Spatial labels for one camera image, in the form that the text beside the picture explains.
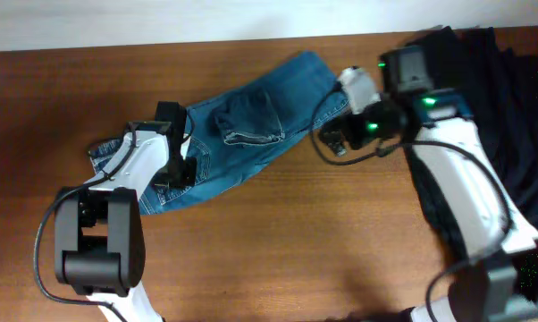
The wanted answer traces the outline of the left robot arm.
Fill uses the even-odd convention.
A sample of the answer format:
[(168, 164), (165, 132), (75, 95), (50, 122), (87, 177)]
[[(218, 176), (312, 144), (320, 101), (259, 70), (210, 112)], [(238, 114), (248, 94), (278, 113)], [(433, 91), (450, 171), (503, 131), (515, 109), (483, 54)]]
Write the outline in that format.
[(152, 121), (130, 122), (118, 150), (93, 178), (62, 190), (55, 202), (55, 277), (109, 321), (159, 321), (141, 282), (145, 262), (139, 200), (149, 186), (194, 185), (188, 157), (193, 121), (177, 102), (161, 101)]

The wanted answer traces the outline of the blue denim jeans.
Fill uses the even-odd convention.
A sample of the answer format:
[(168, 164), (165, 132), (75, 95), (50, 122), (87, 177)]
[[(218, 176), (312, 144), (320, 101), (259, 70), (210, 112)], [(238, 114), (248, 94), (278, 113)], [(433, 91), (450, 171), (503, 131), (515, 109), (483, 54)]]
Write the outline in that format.
[(187, 155), (197, 161), (196, 182), (183, 189), (148, 186), (141, 214), (192, 207), (258, 174), (347, 109), (346, 97), (332, 90), (335, 82), (325, 62), (305, 51), (247, 85), (190, 106)]

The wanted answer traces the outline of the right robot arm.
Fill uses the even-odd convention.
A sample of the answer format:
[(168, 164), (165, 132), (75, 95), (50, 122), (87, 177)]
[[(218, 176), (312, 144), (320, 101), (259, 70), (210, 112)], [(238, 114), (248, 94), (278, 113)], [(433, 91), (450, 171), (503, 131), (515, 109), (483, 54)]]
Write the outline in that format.
[(484, 153), (466, 100), (435, 86), (421, 47), (401, 47), (379, 62), (377, 89), (357, 66), (332, 86), (349, 103), (344, 114), (311, 130), (316, 151), (329, 148), (330, 165), (375, 144), (385, 157), (412, 151), (450, 208), (467, 255), (449, 266), (454, 281), (440, 299), (391, 314), (393, 321), (529, 321), (538, 318), (538, 231), (527, 222)]

